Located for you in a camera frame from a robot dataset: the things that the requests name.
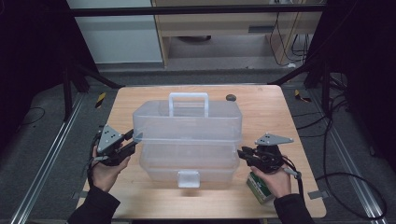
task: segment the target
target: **gray floor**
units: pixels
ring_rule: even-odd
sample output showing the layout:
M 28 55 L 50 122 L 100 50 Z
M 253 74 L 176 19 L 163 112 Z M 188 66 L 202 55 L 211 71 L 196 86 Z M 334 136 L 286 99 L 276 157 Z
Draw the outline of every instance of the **gray floor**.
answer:
M 212 36 L 209 41 L 202 41 L 200 38 L 174 38 L 169 57 L 169 64 L 165 68 L 106 72 L 103 75 L 127 86 L 262 84 L 283 77 L 292 69 L 286 65 L 276 64 L 271 49 L 262 36 Z M 307 93 L 307 96 L 314 99 L 314 102 L 308 103 L 294 97 L 294 90 L 302 88 L 302 80 L 304 80 L 304 74 L 282 87 L 290 112 L 295 116 L 293 119 L 296 127 L 303 127 L 321 116 L 319 106 L 315 103 L 320 88 Z M 89 81 L 91 84 L 89 93 L 81 94 L 74 91 L 74 100 L 82 97 L 80 110 L 36 198 L 35 205 L 29 211 L 29 220 L 49 219 L 55 223 L 55 220 L 67 219 L 76 207 L 77 200 L 72 199 L 72 195 L 80 191 L 85 182 L 82 170 L 88 158 L 91 140 L 99 126 L 106 123 L 117 94 L 117 90 L 112 90 L 102 83 L 90 78 Z M 102 106 L 96 109 L 94 105 L 101 92 L 106 92 L 106 98 Z M 332 91 L 332 96 L 339 93 L 339 91 Z M 32 109 L 24 121 L 32 123 L 21 126 L 8 146 L 10 153 L 2 158 L 0 163 L 0 220 L 2 220 L 0 223 L 8 223 L 15 214 L 63 125 L 62 86 L 39 93 L 33 100 L 32 107 L 39 108 Z M 353 114 L 348 112 L 347 105 L 333 113 L 333 123 L 326 148 L 328 173 L 348 172 L 350 165 L 353 164 L 352 168 L 373 183 L 388 204 L 386 219 L 374 223 L 396 223 L 396 199 L 393 197 L 393 191 L 396 189 L 394 172 L 384 159 L 370 155 L 368 143 Z M 323 136 L 310 136 L 323 133 L 325 125 L 325 122 L 319 122 L 317 125 L 299 130 L 315 177 L 323 174 Z M 340 146 L 346 149 L 349 156 L 347 160 L 342 150 L 340 152 Z M 352 184 L 353 180 L 349 177 L 332 177 L 330 183 L 339 198 L 348 206 L 366 215 L 362 206 L 364 200 L 359 196 L 361 195 L 359 183 Z M 321 190 L 328 190 L 323 180 L 318 181 L 318 186 Z M 374 201 L 383 207 L 375 194 L 373 197 Z M 324 202 L 327 215 L 316 219 L 317 223 L 372 223 L 351 215 L 335 201 L 333 196 L 324 199 Z M 225 221 L 212 220 L 212 223 L 225 223 Z M 258 223 L 259 220 L 234 220 L 233 222 L 242 223 L 242 221 Z M 279 223 L 277 219 L 268 221 Z M 146 221 L 145 223 L 163 223 L 163 221 Z

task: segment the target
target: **white wall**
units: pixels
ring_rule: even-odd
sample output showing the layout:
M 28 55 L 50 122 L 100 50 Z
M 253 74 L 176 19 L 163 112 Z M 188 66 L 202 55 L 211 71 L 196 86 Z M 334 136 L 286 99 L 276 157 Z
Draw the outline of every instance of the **white wall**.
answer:
M 70 8 L 151 7 L 149 0 L 67 0 Z M 153 16 L 76 17 L 96 63 L 161 63 Z

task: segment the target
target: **transparent plastic container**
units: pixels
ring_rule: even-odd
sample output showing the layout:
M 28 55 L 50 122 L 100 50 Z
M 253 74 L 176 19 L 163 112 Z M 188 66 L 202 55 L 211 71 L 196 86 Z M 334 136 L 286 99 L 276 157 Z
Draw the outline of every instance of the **transparent plastic container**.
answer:
M 204 92 L 172 92 L 134 112 L 140 165 L 157 181 L 199 188 L 203 181 L 230 182 L 239 166 L 242 114 L 236 102 L 209 101 Z

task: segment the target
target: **gray mounting plate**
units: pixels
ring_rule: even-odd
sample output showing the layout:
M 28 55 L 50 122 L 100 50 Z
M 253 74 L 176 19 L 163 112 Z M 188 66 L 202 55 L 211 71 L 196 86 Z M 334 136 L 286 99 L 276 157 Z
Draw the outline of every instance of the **gray mounting plate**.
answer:
M 285 143 L 292 143 L 294 140 L 292 138 L 282 137 L 274 135 L 271 133 L 266 133 L 261 138 L 257 139 L 254 144 L 259 146 L 274 146 Z
M 97 151 L 102 153 L 106 148 L 117 142 L 122 138 L 122 135 L 116 130 L 111 128 L 108 124 L 105 125 L 102 131 L 102 137 L 99 141 L 99 146 Z

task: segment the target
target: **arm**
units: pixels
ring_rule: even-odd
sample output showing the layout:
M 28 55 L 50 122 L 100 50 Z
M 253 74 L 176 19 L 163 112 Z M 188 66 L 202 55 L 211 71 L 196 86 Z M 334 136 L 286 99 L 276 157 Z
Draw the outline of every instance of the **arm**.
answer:
M 251 166 L 251 171 L 261 178 L 276 197 L 274 206 L 283 224 L 315 223 L 309 214 L 302 197 L 291 193 L 290 175 L 279 169 L 274 174 L 265 174 Z
M 92 164 L 92 182 L 84 203 L 70 216 L 67 223 L 109 224 L 120 202 L 108 192 L 113 187 L 119 173 L 128 165 L 130 157 L 118 166 L 105 166 L 95 161 Z

